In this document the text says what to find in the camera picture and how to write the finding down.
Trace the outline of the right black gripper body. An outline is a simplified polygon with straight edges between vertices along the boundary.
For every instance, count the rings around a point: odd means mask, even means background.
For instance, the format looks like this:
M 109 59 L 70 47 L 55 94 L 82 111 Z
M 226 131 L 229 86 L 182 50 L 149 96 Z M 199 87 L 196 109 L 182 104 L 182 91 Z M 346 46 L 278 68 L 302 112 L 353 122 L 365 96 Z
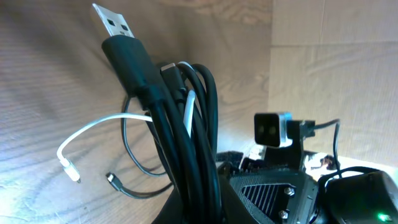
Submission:
M 318 216 L 318 184 L 305 172 L 303 140 L 313 137 L 312 120 L 289 121 L 287 135 L 291 146 L 282 149 L 269 148 L 264 159 L 245 157 L 241 166 L 233 161 L 223 161 L 219 175 L 228 179 L 236 175 L 260 175 L 271 183 L 245 186 L 241 189 L 263 214 L 274 223 L 313 223 Z

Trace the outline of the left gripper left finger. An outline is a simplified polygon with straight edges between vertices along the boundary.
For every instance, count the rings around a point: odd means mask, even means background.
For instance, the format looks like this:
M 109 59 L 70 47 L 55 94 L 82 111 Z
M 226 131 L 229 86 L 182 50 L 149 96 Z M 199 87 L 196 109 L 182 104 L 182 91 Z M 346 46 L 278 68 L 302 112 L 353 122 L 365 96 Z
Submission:
M 173 189 L 152 224 L 181 224 L 182 221 L 183 204 L 178 190 Z

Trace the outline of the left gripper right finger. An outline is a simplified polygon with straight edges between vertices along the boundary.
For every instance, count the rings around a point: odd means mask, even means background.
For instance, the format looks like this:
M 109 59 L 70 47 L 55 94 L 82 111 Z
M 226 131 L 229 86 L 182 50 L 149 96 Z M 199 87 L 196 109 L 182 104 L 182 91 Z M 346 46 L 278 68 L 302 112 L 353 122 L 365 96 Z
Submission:
M 241 189 L 245 186 L 271 183 L 260 175 L 236 175 L 229 179 L 225 175 L 219 175 L 221 201 L 225 218 L 228 223 L 266 223 L 274 222 L 263 214 Z

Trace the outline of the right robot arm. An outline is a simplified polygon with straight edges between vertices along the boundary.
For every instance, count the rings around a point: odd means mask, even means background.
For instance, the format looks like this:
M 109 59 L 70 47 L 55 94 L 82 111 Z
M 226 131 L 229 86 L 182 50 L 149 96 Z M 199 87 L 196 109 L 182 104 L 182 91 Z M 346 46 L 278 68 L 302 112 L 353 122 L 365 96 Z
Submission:
M 224 218 L 228 223 L 396 223 L 397 186 L 384 171 L 354 166 L 314 179 L 303 142 L 320 125 L 281 114 L 254 117 L 263 159 L 224 161 Z

